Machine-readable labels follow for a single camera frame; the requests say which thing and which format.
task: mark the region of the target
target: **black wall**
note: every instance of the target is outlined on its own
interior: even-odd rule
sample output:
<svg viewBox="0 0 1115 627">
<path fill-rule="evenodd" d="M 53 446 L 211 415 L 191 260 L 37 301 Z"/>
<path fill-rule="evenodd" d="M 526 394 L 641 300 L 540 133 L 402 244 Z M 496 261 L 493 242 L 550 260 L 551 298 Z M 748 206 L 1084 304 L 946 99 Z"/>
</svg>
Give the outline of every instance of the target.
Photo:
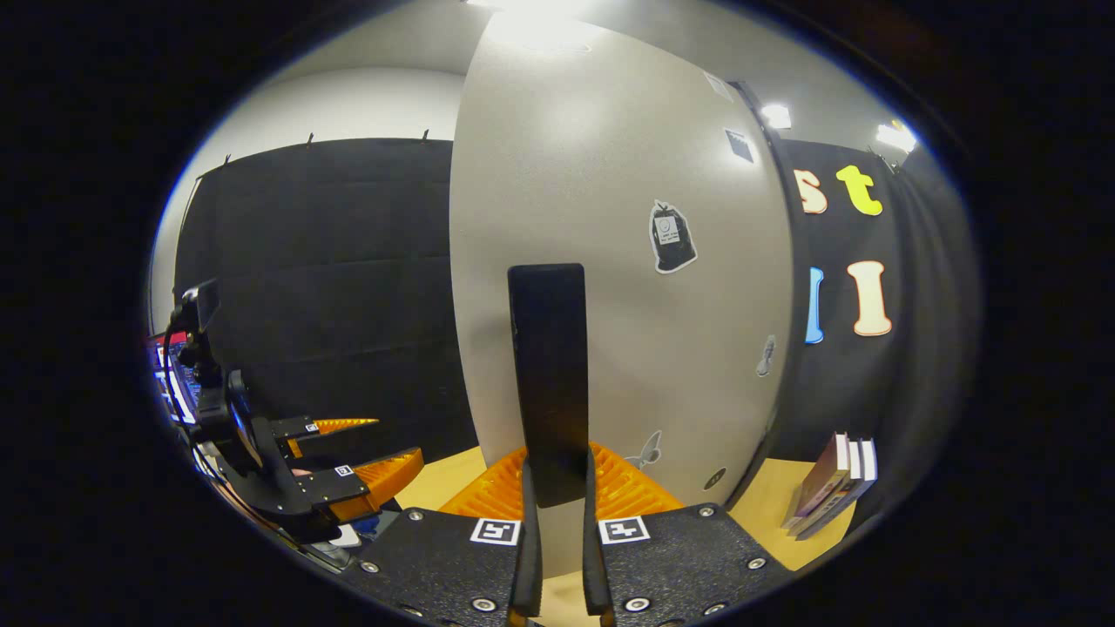
<svg viewBox="0 0 1115 627">
<path fill-rule="evenodd" d="M 174 293 L 219 279 L 214 355 L 270 416 L 379 418 L 369 455 L 477 445 L 449 283 L 452 147 L 319 142 L 202 177 Z"/>
</svg>

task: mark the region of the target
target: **sticker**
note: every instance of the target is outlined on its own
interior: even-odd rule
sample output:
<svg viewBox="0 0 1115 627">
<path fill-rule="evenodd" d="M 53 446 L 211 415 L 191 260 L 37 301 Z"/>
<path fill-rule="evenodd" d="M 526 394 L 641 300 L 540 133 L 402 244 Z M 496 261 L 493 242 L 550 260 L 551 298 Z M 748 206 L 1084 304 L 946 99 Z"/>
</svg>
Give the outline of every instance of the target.
<svg viewBox="0 0 1115 627">
<path fill-rule="evenodd" d="M 650 533 L 647 533 L 647 525 L 642 523 L 641 515 L 600 521 L 602 544 L 621 544 L 640 540 L 650 540 Z"/>
<path fill-rule="evenodd" d="M 763 358 L 755 368 L 755 374 L 765 377 L 770 374 L 770 361 L 774 360 L 774 336 L 767 336 L 766 346 L 763 347 Z"/>
<path fill-rule="evenodd" d="M 689 221 L 678 208 L 657 199 L 650 209 L 650 245 L 660 274 L 677 272 L 697 259 Z"/>
<path fill-rule="evenodd" d="M 658 243 L 660 244 L 672 244 L 681 241 L 681 235 L 678 234 L 678 219 L 673 215 L 656 218 L 655 231 L 658 233 Z"/>
<path fill-rule="evenodd" d="M 871 176 L 860 172 L 854 165 L 849 165 L 836 173 L 836 180 L 843 181 L 847 186 L 847 195 L 852 197 L 852 204 L 860 213 L 867 215 L 879 215 L 883 212 L 883 203 L 871 200 L 867 187 L 874 186 L 875 182 Z"/>
<path fill-rule="evenodd" d="M 825 339 L 825 332 L 821 330 L 820 322 L 820 300 L 821 281 L 825 279 L 825 273 L 821 268 L 809 268 L 809 319 L 805 328 L 805 344 L 817 344 Z"/>
<path fill-rule="evenodd" d="M 705 482 L 705 490 L 702 490 L 702 492 L 708 492 L 708 489 L 712 488 L 714 485 L 716 485 L 720 481 L 720 479 L 724 476 L 724 473 L 726 473 L 726 472 L 728 472 L 727 467 L 723 467 L 723 469 L 716 471 L 716 474 L 714 474 L 712 476 L 708 478 L 708 481 Z"/>
<path fill-rule="evenodd" d="M 891 320 L 883 307 L 883 284 L 880 280 L 883 270 L 883 264 L 878 261 L 857 261 L 847 267 L 860 295 L 860 319 L 852 327 L 855 335 L 872 337 L 891 331 Z"/>
<path fill-rule="evenodd" d="M 747 145 L 747 137 L 743 133 L 733 131 L 730 128 L 725 128 L 724 133 L 728 136 L 728 145 L 731 146 L 731 152 L 736 153 L 736 156 L 746 158 L 750 163 L 755 163 L 752 158 L 752 147 Z"/>
<path fill-rule="evenodd" d="M 731 99 L 731 91 L 728 91 L 728 86 L 725 85 L 723 80 L 720 80 L 719 78 L 712 76 L 707 71 L 705 73 L 705 78 L 708 79 L 708 84 L 712 86 L 714 91 L 719 94 L 725 100 L 728 100 L 729 103 L 735 103 L 735 100 Z"/>
<path fill-rule="evenodd" d="M 828 209 L 828 199 L 821 191 L 821 180 L 808 170 L 795 170 L 797 193 L 802 196 L 802 210 L 805 213 L 824 213 Z"/>
<path fill-rule="evenodd" d="M 476 529 L 473 530 L 473 537 L 469 540 L 485 544 L 514 547 L 518 544 L 518 527 L 517 520 L 482 518 L 476 521 Z"/>
<path fill-rule="evenodd" d="M 642 453 L 639 453 L 637 457 L 623 457 L 624 460 L 631 462 L 634 467 L 642 470 L 642 466 L 653 464 L 662 457 L 662 451 L 658 447 L 658 443 L 662 440 L 662 432 L 656 431 L 650 440 L 647 441 L 642 446 Z"/>
</svg>

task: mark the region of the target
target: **ceiling light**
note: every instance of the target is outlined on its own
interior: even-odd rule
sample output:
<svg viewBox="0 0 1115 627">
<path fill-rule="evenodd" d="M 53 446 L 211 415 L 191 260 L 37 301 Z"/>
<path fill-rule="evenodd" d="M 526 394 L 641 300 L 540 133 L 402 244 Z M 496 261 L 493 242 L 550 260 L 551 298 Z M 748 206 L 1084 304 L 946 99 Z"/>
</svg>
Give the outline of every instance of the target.
<svg viewBox="0 0 1115 627">
<path fill-rule="evenodd" d="M 588 0 L 465 0 L 467 4 L 546 16 L 571 16 L 588 4 Z"/>
<path fill-rule="evenodd" d="M 891 146 L 901 148 L 908 153 L 912 151 L 915 145 L 918 145 L 918 139 L 908 128 L 903 127 L 900 131 L 892 126 L 886 126 L 885 124 L 879 125 L 879 133 L 875 135 L 875 141 L 890 144 Z"/>
<path fill-rule="evenodd" d="M 789 109 L 783 105 L 767 105 L 762 109 L 770 128 L 789 128 Z"/>
</svg>

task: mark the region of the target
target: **trash bag sticker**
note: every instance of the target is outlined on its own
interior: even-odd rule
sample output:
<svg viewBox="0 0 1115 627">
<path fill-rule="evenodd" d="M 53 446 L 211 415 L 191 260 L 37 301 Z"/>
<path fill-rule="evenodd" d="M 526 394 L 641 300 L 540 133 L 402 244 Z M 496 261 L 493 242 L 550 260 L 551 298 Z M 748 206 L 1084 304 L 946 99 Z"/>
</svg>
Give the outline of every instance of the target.
<svg viewBox="0 0 1115 627">
<path fill-rule="evenodd" d="M 657 199 L 650 210 L 650 245 L 660 274 L 677 272 L 697 259 L 689 221 L 678 208 Z"/>
</svg>

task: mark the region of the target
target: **cable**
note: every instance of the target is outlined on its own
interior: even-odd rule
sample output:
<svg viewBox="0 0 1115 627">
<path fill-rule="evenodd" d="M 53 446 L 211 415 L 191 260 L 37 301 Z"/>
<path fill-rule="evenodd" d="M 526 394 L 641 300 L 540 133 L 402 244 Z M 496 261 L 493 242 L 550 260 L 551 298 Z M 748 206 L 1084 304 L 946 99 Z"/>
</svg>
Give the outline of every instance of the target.
<svg viewBox="0 0 1115 627">
<path fill-rule="evenodd" d="M 172 385 L 172 383 L 171 383 L 171 334 L 172 334 L 172 331 L 174 329 L 174 324 L 177 321 L 178 316 L 181 314 L 182 314 L 181 309 L 175 309 L 175 311 L 173 314 L 171 314 L 171 321 L 166 325 L 166 332 L 163 334 L 163 378 L 166 380 L 166 385 L 168 385 L 168 386 Z M 209 463 L 209 457 L 205 456 L 204 452 L 202 452 L 202 450 L 201 450 L 201 446 L 194 440 L 193 434 L 190 433 L 190 427 L 186 426 L 185 416 L 182 413 L 182 408 L 178 406 L 177 396 L 175 394 L 171 394 L 171 399 L 173 401 L 173 403 L 171 404 L 171 406 L 174 408 L 174 413 L 176 414 L 176 417 L 178 418 L 178 426 L 182 428 L 182 434 L 186 438 L 186 446 L 187 446 L 187 451 L 190 452 L 190 456 L 196 455 L 196 457 L 198 460 L 201 460 L 202 463 L 205 464 L 205 467 L 209 470 L 209 472 L 212 475 L 212 478 L 216 479 L 217 476 L 220 476 L 220 474 Z M 253 520 L 253 522 L 255 522 L 256 524 L 263 527 L 264 529 L 271 530 L 271 527 L 264 521 L 263 517 L 261 517 L 258 513 L 255 513 L 255 511 L 251 508 L 251 505 L 249 505 L 248 503 L 245 503 L 240 498 L 239 494 L 236 494 L 231 489 L 226 492 L 226 494 L 229 496 L 231 496 L 241 508 L 243 508 L 243 510 L 245 512 L 248 512 L 249 518 L 251 518 Z M 284 530 L 282 528 L 277 528 L 273 531 L 280 538 L 282 538 L 283 540 L 285 540 L 288 544 L 290 544 L 291 547 L 293 547 L 298 552 L 300 552 L 302 554 L 308 554 L 308 552 L 304 549 L 302 549 L 301 544 L 299 542 L 297 542 L 287 532 L 287 530 Z"/>
</svg>

